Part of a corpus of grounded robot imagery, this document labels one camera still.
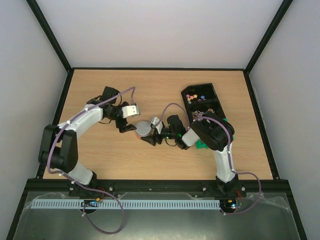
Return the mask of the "round metal lid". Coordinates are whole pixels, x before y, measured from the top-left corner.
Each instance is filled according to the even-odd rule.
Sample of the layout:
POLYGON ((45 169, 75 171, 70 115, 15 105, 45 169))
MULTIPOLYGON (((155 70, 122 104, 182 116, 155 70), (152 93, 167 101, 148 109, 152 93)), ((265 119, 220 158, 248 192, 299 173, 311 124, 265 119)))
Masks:
POLYGON ((152 127, 151 127, 151 123, 148 121, 139 121, 136 125, 135 125, 135 133, 139 136, 139 137, 146 137, 149 136, 151 134, 152 131, 152 127))

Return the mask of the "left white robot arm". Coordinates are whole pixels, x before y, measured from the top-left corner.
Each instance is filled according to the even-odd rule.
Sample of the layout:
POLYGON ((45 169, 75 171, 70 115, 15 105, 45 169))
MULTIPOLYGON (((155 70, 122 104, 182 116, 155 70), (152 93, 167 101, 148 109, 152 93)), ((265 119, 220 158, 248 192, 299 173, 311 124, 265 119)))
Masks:
POLYGON ((138 116, 139 107, 126 101, 116 104, 126 91, 105 87, 102 95, 89 100, 75 116, 58 125, 47 125, 42 134, 38 161, 50 174, 60 174, 84 186, 89 186, 96 174, 79 162, 78 139, 90 127, 103 119, 115 122, 120 133, 133 131, 128 117, 138 116))

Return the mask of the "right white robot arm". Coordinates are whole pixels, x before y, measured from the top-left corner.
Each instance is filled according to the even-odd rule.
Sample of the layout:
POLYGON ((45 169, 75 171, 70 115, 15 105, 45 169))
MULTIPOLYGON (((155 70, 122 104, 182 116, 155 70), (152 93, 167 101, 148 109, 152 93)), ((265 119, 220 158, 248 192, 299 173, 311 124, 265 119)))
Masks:
POLYGON ((229 196, 236 189, 238 182, 232 159, 232 142, 235 130, 224 118, 207 110, 203 115, 193 120, 186 129, 178 115, 167 118, 167 126, 159 118, 153 117, 150 122, 138 123, 153 132, 139 133, 144 142, 156 146, 163 140, 174 140, 175 145, 187 150, 201 140, 213 151, 216 163, 217 190, 224 196, 229 196))

